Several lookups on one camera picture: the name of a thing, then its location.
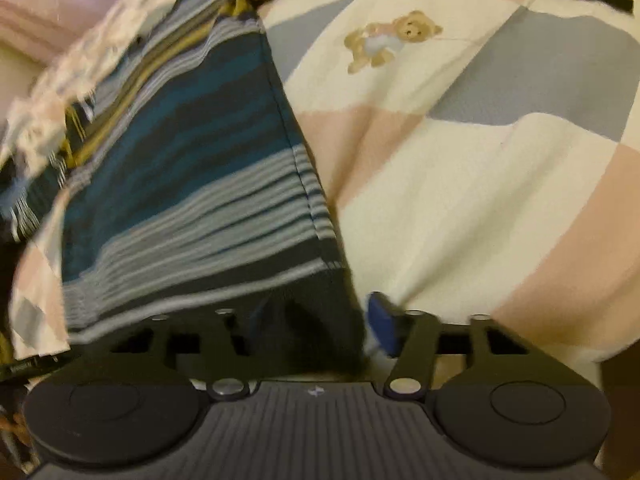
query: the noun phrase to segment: ribbed gray surface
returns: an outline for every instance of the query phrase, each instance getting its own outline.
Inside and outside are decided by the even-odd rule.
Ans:
[[[511,472],[448,446],[422,409],[367,383],[263,383],[246,400],[214,405],[182,448],[112,474],[46,465],[34,480],[604,480],[581,463]]]

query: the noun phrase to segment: striped blanket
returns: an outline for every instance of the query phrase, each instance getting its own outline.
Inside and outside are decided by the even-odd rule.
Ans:
[[[119,16],[144,7],[133,1]],[[4,235],[31,240],[10,307],[16,354],[283,289],[350,351],[352,292],[364,304],[372,290],[450,322],[491,313],[565,361],[619,351],[640,337],[631,11],[145,10],[153,26],[126,28],[117,59],[82,58],[73,98],[47,97],[53,70],[33,106],[12,108]]]

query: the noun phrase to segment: wall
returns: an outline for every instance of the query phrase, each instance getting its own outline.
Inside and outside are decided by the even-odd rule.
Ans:
[[[27,94],[29,86],[43,66],[0,42],[0,120],[11,101]]]

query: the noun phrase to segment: teddy bear print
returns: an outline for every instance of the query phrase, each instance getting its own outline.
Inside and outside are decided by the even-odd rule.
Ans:
[[[421,10],[412,10],[391,23],[369,23],[344,38],[353,61],[347,72],[355,74],[367,65],[382,66],[393,61],[405,43],[421,43],[442,32]]]

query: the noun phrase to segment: teddy bear head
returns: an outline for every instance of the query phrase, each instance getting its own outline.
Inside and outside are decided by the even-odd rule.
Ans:
[[[394,20],[396,35],[409,43],[420,43],[442,32],[442,27],[433,23],[421,10],[412,10]]]

